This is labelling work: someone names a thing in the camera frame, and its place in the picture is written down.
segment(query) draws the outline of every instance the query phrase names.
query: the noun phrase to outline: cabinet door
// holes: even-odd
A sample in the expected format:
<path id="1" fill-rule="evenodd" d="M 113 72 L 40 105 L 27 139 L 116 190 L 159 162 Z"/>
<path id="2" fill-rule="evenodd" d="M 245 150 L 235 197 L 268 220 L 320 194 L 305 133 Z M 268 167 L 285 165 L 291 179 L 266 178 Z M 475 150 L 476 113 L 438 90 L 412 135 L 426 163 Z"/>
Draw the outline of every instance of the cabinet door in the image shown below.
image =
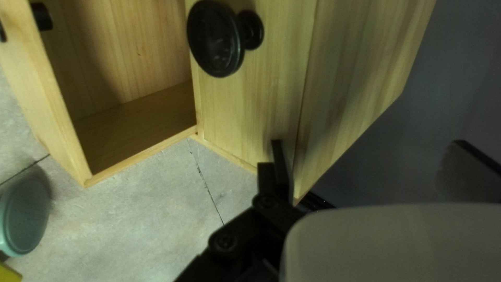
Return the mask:
<path id="1" fill-rule="evenodd" d="M 294 198 L 401 94 L 435 0 L 318 0 L 294 161 Z"/>
<path id="2" fill-rule="evenodd" d="M 196 0 L 186 0 L 186 12 Z M 233 11 L 253 10 L 265 35 L 246 51 L 240 69 L 225 78 L 206 74 L 191 59 L 198 135 L 252 166 L 271 160 L 270 140 L 284 141 L 292 163 L 301 111 L 316 1 L 223 1 Z"/>
<path id="3" fill-rule="evenodd" d="M 0 1 L 0 63 L 35 137 L 75 179 L 90 178 L 28 1 Z"/>

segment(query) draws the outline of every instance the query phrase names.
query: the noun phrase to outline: light wood panel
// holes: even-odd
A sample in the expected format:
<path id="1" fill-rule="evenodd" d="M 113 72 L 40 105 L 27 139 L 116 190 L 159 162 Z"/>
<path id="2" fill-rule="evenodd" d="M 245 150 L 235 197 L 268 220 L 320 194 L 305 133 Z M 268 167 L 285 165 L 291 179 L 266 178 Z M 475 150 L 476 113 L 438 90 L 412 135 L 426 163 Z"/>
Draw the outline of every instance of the light wood panel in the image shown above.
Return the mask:
<path id="1" fill-rule="evenodd" d="M 164 141 L 161 141 L 160 143 L 157 143 L 131 157 L 128 157 L 126 159 L 124 159 L 123 161 L 95 174 L 92 176 L 91 179 L 88 179 L 85 184 L 84 184 L 84 187 L 90 187 L 126 168 L 128 168 L 129 166 L 131 165 L 134 165 L 158 152 L 160 152 L 161 150 L 185 139 L 186 137 L 190 136 L 190 135 L 193 135 L 194 133 L 196 132 L 196 125 L 192 126 L 192 127 L 189 127 L 181 132 L 179 132 L 178 134 L 175 134 L 167 139 L 165 139 Z"/>
<path id="2" fill-rule="evenodd" d="M 296 200 L 401 94 L 435 0 L 319 0 L 294 162 Z"/>
<path id="3" fill-rule="evenodd" d="M 256 166 L 253 166 L 253 165 L 249 164 L 248 162 L 246 162 L 240 158 L 235 157 L 234 155 L 228 153 L 226 150 L 223 150 L 223 149 L 219 148 L 218 146 L 212 144 L 211 142 L 203 139 L 199 134 L 193 134 L 190 137 L 193 140 L 195 140 L 195 141 L 199 142 L 200 144 L 206 146 L 207 148 L 211 149 L 212 151 L 218 153 L 222 157 L 226 158 L 230 162 L 237 164 L 238 166 L 250 171 L 253 174 L 258 173 L 258 168 Z"/>
<path id="4" fill-rule="evenodd" d="M 7 42 L 0 63 L 35 137 L 80 184 L 90 178 L 82 148 L 61 97 L 29 3 L 0 1 Z"/>
<path id="5" fill-rule="evenodd" d="M 186 11 L 195 0 L 186 1 Z M 262 45 L 246 51 L 241 68 L 221 78 L 191 60 L 199 135 L 252 166 L 269 161 L 270 141 L 284 140 L 294 155 L 301 99 L 312 36 L 315 1 L 227 1 L 252 9 L 265 28 Z"/>
<path id="6" fill-rule="evenodd" d="M 42 38 L 73 120 L 191 79 L 183 0 L 44 3 L 54 29 Z"/>
<path id="7" fill-rule="evenodd" d="M 110 168 L 102 177 L 190 136 L 195 125 L 193 88 L 187 81 L 77 120 L 75 129 L 92 173 Z"/>

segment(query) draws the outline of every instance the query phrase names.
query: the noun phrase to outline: black knob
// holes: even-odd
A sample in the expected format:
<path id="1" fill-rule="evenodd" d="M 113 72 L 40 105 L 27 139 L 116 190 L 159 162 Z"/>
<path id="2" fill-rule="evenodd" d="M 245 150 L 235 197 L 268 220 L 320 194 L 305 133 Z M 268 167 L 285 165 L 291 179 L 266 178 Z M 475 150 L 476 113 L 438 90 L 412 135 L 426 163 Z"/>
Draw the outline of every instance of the black knob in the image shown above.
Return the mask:
<path id="1" fill-rule="evenodd" d="M 51 14 L 43 3 L 30 3 L 33 17 L 37 23 L 39 31 L 46 31 L 52 29 Z M 4 27 L 0 22 L 0 42 L 7 42 L 7 35 L 5 34 Z"/>
<path id="2" fill-rule="evenodd" d="M 201 0 L 189 12 L 187 33 L 200 67 L 211 76 L 226 77 L 242 65 L 245 49 L 261 45 L 264 28 L 253 11 L 235 15 L 224 3 Z"/>

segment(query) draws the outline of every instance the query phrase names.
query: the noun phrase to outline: gray wall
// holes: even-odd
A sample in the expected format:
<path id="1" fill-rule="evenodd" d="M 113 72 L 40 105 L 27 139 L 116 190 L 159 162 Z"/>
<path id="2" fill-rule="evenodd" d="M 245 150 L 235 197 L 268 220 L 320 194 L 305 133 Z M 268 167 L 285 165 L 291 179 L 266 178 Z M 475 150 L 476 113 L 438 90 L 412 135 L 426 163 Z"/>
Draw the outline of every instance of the gray wall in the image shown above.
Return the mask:
<path id="1" fill-rule="evenodd" d="M 312 191 L 339 207 L 443 200 L 433 181 L 454 139 L 501 162 L 499 0 L 437 0 L 402 95 Z"/>

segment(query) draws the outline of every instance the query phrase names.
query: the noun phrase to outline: drawer front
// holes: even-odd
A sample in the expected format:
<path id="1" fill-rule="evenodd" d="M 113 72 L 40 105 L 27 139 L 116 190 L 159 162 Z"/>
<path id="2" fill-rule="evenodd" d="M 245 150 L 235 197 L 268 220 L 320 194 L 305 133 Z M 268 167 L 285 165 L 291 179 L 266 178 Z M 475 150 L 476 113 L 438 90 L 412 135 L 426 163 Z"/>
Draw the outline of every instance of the drawer front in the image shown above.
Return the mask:
<path id="1" fill-rule="evenodd" d="M 186 12 L 196 1 L 186 1 Z M 271 158 L 270 140 L 284 140 L 292 163 L 316 1 L 227 1 L 235 13 L 255 11 L 264 40 L 246 51 L 238 71 L 215 78 L 191 59 L 198 134 L 256 166 Z"/>

